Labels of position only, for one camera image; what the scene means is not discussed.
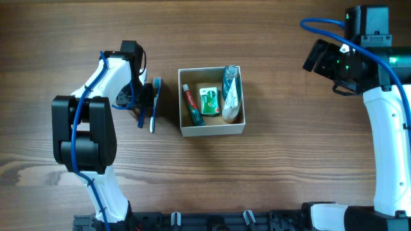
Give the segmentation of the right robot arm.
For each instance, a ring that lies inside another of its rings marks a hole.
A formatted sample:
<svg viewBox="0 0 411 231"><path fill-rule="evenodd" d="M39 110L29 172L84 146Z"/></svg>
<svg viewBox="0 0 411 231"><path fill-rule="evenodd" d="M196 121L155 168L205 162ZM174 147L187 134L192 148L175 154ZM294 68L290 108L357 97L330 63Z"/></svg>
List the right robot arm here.
<svg viewBox="0 0 411 231"><path fill-rule="evenodd" d="M320 35L303 67L331 80L336 94L363 98L372 128L376 190L370 207L306 204L306 228L409 230L410 48L392 45L385 5L348 8L338 23L343 36L314 28L314 22L300 23Z"/></svg>

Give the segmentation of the green Dettol soap box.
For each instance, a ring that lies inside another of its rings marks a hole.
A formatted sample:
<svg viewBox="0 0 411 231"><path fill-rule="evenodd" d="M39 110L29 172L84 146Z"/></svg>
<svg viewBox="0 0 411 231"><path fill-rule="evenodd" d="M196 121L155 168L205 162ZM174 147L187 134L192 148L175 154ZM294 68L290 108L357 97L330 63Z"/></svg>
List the green Dettol soap box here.
<svg viewBox="0 0 411 231"><path fill-rule="evenodd" d="M220 113L218 88L217 87L201 88L199 90L199 93L200 93L200 102L201 102L200 113L203 116L210 116L210 117L217 116Z"/></svg>

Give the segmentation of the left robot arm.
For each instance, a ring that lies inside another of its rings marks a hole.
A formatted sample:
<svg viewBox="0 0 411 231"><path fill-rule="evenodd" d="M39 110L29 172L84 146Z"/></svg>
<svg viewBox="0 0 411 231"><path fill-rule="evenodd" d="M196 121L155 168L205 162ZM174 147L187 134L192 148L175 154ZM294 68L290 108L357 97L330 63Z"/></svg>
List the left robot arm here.
<svg viewBox="0 0 411 231"><path fill-rule="evenodd" d="M68 96L56 96L51 104L54 158L84 184L105 230L131 216L113 168L117 137L112 109L154 105L146 74L143 47L124 40L119 51L100 53L98 67L84 85Z"/></svg>

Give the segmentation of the white leaf-print lotion tube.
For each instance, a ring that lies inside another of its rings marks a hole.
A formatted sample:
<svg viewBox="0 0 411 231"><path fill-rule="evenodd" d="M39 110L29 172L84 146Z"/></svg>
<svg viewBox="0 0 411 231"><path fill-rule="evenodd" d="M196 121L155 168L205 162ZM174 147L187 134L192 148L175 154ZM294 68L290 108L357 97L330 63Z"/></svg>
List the white leaf-print lotion tube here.
<svg viewBox="0 0 411 231"><path fill-rule="evenodd" d="M233 123L240 110L240 101L236 86L236 78L232 80L231 86L224 102L222 117L226 123Z"/></svg>

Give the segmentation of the blue mouthwash bottle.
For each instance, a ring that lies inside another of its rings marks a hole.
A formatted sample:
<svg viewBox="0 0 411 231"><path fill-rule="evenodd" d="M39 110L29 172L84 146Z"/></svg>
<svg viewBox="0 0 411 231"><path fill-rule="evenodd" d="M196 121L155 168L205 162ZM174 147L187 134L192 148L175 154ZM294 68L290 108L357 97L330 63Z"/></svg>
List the blue mouthwash bottle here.
<svg viewBox="0 0 411 231"><path fill-rule="evenodd" d="M222 82L222 97L226 100L233 80L238 77L238 68L235 65L225 67Z"/></svg>

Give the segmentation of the blue white toothbrush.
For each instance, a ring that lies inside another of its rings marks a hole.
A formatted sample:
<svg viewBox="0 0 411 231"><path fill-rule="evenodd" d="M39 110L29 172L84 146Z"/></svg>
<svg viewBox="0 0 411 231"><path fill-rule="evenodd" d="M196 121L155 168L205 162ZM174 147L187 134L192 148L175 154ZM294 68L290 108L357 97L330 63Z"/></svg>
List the blue white toothbrush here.
<svg viewBox="0 0 411 231"><path fill-rule="evenodd" d="M159 99L159 94L161 90L162 78L156 77L153 79L153 89L155 92L154 99L153 99L153 108L152 108L152 115L150 118L150 132L153 133L155 130L155 115L157 110L157 102Z"/></svg>

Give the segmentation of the blue disposable razor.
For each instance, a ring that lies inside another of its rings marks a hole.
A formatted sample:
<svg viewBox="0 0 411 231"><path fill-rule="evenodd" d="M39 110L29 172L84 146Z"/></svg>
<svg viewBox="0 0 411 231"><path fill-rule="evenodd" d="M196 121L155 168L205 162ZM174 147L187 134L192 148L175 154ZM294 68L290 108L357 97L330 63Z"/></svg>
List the blue disposable razor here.
<svg viewBox="0 0 411 231"><path fill-rule="evenodd" d="M144 119L145 119L145 107L141 107L139 118L138 118L138 123L137 127L142 128L144 125Z"/></svg>

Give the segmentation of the Colgate toothpaste tube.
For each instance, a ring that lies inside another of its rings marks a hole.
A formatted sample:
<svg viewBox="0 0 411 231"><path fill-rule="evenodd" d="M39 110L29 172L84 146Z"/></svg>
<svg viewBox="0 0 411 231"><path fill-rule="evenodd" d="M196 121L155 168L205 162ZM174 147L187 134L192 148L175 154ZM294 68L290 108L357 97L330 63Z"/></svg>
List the Colgate toothpaste tube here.
<svg viewBox="0 0 411 231"><path fill-rule="evenodd" d="M185 95L186 102L188 104L188 110L189 110L189 113L191 115L193 125L194 126L203 126L203 125L205 125L205 122L202 119L202 116L201 116L201 114L198 110L198 107L195 103L195 100L193 98L193 95L192 95L188 85L184 84L182 86L182 89L183 89L183 92L184 92L184 95Z"/></svg>

